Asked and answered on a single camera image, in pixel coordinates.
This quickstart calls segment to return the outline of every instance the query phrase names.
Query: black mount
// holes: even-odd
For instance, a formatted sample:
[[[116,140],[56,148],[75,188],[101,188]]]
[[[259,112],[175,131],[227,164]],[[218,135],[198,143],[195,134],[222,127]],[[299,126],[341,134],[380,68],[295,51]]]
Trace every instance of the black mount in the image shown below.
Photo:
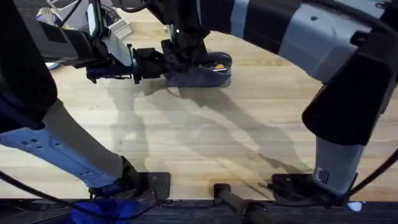
[[[123,175],[113,184],[104,187],[90,187],[89,193],[108,198],[120,193],[130,192],[128,199],[165,200],[170,194],[170,174],[168,172],[137,172],[134,166],[122,156]]]
[[[356,176],[349,189],[353,187]],[[274,174],[272,175],[272,184],[268,184],[267,187],[273,191],[277,201],[286,204],[308,202],[319,203],[325,208],[331,208],[332,206],[343,206],[349,201],[349,197],[346,195],[333,195],[330,191],[315,185],[311,174]]]
[[[244,200],[231,193],[229,184],[215,184],[213,186],[214,200],[222,200],[236,214],[242,224],[271,224],[274,223],[267,208],[260,202]]]

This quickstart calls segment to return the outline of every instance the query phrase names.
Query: black cable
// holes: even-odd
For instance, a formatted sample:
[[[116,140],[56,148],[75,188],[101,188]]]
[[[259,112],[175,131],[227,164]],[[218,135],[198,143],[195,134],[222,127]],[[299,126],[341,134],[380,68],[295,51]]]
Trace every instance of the black cable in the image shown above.
[[[118,12],[116,12],[116,10],[114,10],[112,7],[109,7],[109,6],[105,5],[105,4],[101,4],[101,6],[103,6],[103,7],[107,8],[107,9],[109,9],[109,10],[112,11],[112,12],[114,12],[114,13],[118,16],[118,19],[121,19],[121,18],[122,18],[121,16],[119,16]]]
[[[67,22],[67,20],[70,18],[70,16],[76,11],[77,7],[80,5],[82,0],[77,0],[76,4],[73,6],[72,10],[67,14],[67,16],[63,19],[63,21],[60,23],[59,27],[62,28],[63,25]]]
[[[396,163],[397,160],[398,160],[398,148],[383,164],[381,164],[381,166],[379,166],[379,168],[377,168],[372,174],[367,176],[359,184],[353,187],[346,196],[350,197],[359,192],[360,190],[362,190],[370,182],[374,181],[374,179],[378,178],[381,174],[383,174],[386,170],[388,170],[388,168],[394,165],[394,163]]]
[[[294,204],[294,203],[289,203],[289,204],[285,204],[285,203],[279,203],[276,201],[265,201],[265,203],[269,203],[271,205],[276,205],[276,206],[280,206],[280,207],[287,207],[287,208],[311,208],[311,207],[319,207],[319,206],[323,206],[322,203],[302,203],[302,204]]]
[[[53,197],[51,195],[48,195],[48,194],[45,194],[45,193],[43,193],[41,191],[33,189],[32,187],[29,187],[28,185],[23,184],[23,183],[19,182],[18,180],[8,176],[3,171],[0,171],[0,179],[2,179],[3,181],[7,182],[8,184],[11,184],[11,185],[13,185],[13,186],[15,186],[15,187],[17,187],[17,188],[19,188],[21,190],[24,190],[24,191],[26,191],[26,192],[28,192],[28,193],[30,193],[32,195],[38,196],[40,198],[47,199],[47,200],[49,200],[51,202],[55,202],[55,203],[60,204],[60,205],[64,205],[66,207],[70,207],[72,209],[78,210],[79,212],[83,212],[85,214],[88,214],[88,215],[91,215],[91,216],[94,216],[94,217],[105,218],[105,219],[108,219],[108,220],[114,220],[114,221],[132,220],[132,219],[135,219],[135,218],[143,215],[144,213],[148,212],[149,210],[151,210],[152,208],[154,208],[156,206],[156,204],[153,204],[153,205],[147,207],[145,210],[143,210],[143,211],[141,211],[141,212],[139,212],[139,213],[137,213],[137,214],[135,214],[135,215],[133,215],[131,217],[126,217],[126,218],[109,217],[109,216],[106,216],[106,215],[97,214],[95,212],[92,212],[90,210],[82,208],[82,207],[80,207],[78,205],[75,205],[73,203],[67,202],[65,200],[61,200],[59,198]]]
[[[118,0],[118,3],[120,5],[120,9],[123,10],[124,12],[128,12],[128,13],[134,13],[134,12],[139,12],[143,9],[146,9],[148,7],[148,5],[152,4],[152,2],[154,2],[154,0],[148,0],[146,2],[144,2],[142,5],[135,7],[135,8],[126,8],[123,6],[123,0]]]
[[[372,15],[369,15],[364,11],[361,11],[344,3],[335,0],[304,0],[304,2],[317,4],[320,6],[328,7],[330,9],[334,9],[336,11],[340,11],[343,14],[351,16],[354,19],[357,19],[373,28],[382,30],[384,32],[388,32],[398,39],[398,32],[395,29],[393,29],[391,26],[387,25],[386,23],[384,23],[383,21]]]

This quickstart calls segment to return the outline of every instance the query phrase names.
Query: blue cloth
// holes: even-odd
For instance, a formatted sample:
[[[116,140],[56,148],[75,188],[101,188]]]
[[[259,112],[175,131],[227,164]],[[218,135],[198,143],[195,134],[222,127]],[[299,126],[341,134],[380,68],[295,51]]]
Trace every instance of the blue cloth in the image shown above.
[[[137,202],[130,200],[98,199],[91,202],[79,202],[76,205],[109,217],[126,218],[136,213]],[[127,221],[113,221],[72,210],[71,223],[74,224],[125,224]]]

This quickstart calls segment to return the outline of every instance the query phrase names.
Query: wood grain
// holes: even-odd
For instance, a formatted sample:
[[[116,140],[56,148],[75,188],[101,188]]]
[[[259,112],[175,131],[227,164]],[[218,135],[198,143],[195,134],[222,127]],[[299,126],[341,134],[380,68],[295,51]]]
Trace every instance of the wood grain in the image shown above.
[[[148,12],[123,14],[135,33],[135,48],[156,47],[167,38]],[[211,198],[214,183],[228,182],[244,198],[272,198],[258,187],[275,173],[311,173],[315,137],[301,113],[321,84],[290,62],[235,37],[212,33],[209,51],[232,55],[229,86],[167,88],[164,80],[100,80],[85,71],[54,71],[59,98],[72,116],[109,150],[129,159],[138,170],[172,175],[171,198]],[[374,131],[358,168],[370,174],[398,146],[398,94]],[[48,194],[87,198],[77,178],[17,149],[0,147],[0,169]],[[355,200],[398,200],[394,166]],[[32,197],[3,182],[1,198]]]

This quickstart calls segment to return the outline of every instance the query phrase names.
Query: metal rod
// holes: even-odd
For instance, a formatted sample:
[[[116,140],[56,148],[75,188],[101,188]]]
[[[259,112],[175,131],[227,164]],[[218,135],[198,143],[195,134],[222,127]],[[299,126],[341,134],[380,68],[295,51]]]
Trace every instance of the metal rod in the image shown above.
[[[240,206],[245,202],[243,198],[232,194],[228,190],[222,190],[218,194],[219,198],[224,201],[227,206],[235,213],[240,209]],[[248,211],[246,214],[248,224],[273,224],[271,216],[267,211],[261,208]]]

